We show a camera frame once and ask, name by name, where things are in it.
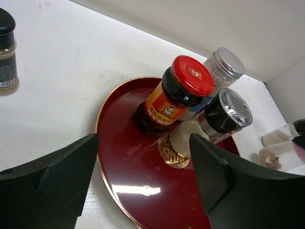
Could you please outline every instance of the barcode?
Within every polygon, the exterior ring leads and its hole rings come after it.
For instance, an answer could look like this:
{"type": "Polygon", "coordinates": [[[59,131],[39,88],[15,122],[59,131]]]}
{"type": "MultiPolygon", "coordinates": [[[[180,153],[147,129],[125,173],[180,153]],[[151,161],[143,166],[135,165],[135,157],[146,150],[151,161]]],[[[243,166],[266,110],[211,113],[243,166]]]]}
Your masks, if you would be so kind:
{"type": "Polygon", "coordinates": [[[0,82],[0,87],[9,87],[16,83],[16,78],[11,79],[10,81],[0,82]]]}

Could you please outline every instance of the silver lid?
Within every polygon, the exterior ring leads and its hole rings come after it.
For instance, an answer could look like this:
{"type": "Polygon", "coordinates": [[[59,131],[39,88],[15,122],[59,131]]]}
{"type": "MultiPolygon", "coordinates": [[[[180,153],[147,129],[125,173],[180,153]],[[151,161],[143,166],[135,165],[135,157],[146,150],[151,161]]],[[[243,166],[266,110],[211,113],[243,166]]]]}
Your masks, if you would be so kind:
{"type": "Polygon", "coordinates": [[[252,123],[252,113],[246,101],[235,91],[225,88],[219,92],[219,100],[228,116],[241,128],[252,123]]]}
{"type": "Polygon", "coordinates": [[[241,60],[230,50],[220,47],[213,53],[213,61],[228,76],[239,79],[245,68],[241,60]]]}

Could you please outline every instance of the black label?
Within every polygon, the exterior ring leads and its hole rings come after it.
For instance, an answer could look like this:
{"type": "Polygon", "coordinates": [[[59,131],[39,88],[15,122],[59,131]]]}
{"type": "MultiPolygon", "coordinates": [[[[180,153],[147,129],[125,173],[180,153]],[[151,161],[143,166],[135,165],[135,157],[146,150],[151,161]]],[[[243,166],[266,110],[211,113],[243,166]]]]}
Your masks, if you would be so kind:
{"type": "Polygon", "coordinates": [[[0,60],[0,87],[9,87],[16,83],[17,66],[16,55],[0,60]]]}

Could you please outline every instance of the red tray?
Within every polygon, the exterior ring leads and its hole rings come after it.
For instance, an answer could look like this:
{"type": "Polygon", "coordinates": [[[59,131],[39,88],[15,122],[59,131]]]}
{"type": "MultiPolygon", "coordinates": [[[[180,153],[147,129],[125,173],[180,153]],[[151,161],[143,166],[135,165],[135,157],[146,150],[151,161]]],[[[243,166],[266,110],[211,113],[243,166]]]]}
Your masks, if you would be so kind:
{"type": "MultiPolygon", "coordinates": [[[[95,126],[100,138],[100,172],[117,205],[138,228],[209,229],[192,159],[173,151],[168,133],[148,136],[132,122],[137,106],[160,81],[154,77],[132,79],[105,99],[95,126]]],[[[232,138],[220,146],[239,155],[232,138]]]]}

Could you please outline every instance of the orange label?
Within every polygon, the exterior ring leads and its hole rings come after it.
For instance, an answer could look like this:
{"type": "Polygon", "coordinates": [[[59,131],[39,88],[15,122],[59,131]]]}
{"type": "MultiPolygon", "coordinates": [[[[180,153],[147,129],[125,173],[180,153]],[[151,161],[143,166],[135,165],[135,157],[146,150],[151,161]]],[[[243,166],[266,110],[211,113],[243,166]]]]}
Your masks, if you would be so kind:
{"type": "Polygon", "coordinates": [[[163,93],[162,82],[156,87],[145,102],[148,116],[159,125],[170,125],[179,118],[187,108],[172,103],[163,93]]]}

